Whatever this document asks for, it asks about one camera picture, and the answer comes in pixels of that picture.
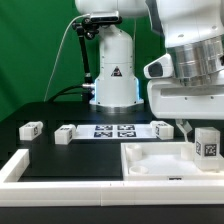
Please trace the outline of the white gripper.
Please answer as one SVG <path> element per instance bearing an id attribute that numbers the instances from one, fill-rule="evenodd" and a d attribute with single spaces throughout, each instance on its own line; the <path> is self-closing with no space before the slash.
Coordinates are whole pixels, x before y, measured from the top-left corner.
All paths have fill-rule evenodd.
<path id="1" fill-rule="evenodd" d="M 153 79 L 147 92 L 152 113 L 176 119 L 185 141 L 192 131 L 185 119 L 224 120 L 224 84 L 184 87 L 172 79 Z"/>

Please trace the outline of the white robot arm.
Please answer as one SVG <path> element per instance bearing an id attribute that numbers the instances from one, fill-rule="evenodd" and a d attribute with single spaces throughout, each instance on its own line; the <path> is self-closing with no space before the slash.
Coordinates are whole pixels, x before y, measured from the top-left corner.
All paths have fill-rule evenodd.
<path id="1" fill-rule="evenodd" d="M 133 74 L 132 39 L 115 23 L 147 16 L 165 37 L 166 53 L 144 67 L 150 109 L 182 130 L 192 119 L 224 120 L 224 0 L 75 0 L 84 26 L 100 35 L 95 108 L 141 102 Z"/>

